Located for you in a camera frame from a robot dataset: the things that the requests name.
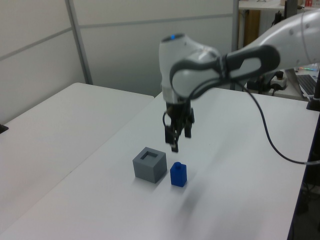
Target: white table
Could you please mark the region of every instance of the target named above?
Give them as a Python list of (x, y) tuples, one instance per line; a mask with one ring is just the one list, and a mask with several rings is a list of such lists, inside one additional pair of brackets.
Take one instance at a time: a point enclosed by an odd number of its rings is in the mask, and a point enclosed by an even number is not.
[(75, 83), (0, 134), (0, 233), (152, 101)]
[[(318, 112), (306, 102), (256, 95), (270, 136), (290, 158), (308, 158)], [(305, 167), (270, 147), (260, 113), (244, 92), (212, 89), (192, 102), (192, 138), (178, 154), (165, 144), (157, 96), (70, 173), (0, 240), (285, 240)], [(184, 188), (170, 174), (157, 184), (135, 178), (144, 148), (187, 165)]]

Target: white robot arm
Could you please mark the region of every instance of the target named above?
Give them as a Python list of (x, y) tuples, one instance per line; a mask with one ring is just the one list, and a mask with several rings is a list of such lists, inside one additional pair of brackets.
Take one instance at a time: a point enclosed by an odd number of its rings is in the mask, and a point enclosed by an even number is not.
[(320, 62), (320, 9), (290, 17), (248, 46), (224, 56), (184, 34), (163, 39), (159, 46), (161, 87), (167, 107), (165, 114), (171, 118), (171, 125), (165, 127), (166, 143), (173, 152), (178, 152), (182, 130), (186, 137), (191, 137), (194, 114), (190, 101), (209, 88), (317, 62)]

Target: power strip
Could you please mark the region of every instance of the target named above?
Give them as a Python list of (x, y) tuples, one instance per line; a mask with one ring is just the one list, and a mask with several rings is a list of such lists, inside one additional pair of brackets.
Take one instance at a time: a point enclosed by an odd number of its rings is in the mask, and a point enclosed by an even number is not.
[(274, 76), (270, 82), (270, 87), (274, 89), (275, 87), (273, 86), (275, 85), (278, 86), (278, 90), (284, 90), (287, 86), (287, 78), (283, 77), (283, 79), (277, 79), (277, 76)]

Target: laptop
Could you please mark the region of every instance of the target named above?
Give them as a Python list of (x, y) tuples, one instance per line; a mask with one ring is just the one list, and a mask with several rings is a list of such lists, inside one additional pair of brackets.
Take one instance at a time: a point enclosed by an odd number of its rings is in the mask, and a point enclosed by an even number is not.
[(294, 69), (285, 70), (287, 79), (291, 82), (296, 91), (300, 94), (300, 97), (307, 97), (309, 100), (315, 94), (315, 87), (317, 83), (316, 72), (311, 74), (296, 75)]

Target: white wall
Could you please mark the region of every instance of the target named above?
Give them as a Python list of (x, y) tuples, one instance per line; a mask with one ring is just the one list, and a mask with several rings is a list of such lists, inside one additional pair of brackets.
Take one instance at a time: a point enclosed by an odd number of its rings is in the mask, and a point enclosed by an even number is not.
[(0, 123), (84, 83), (64, 0), (0, 0)]
[(159, 43), (174, 33), (232, 50), (234, 0), (73, 0), (94, 85), (156, 96)]

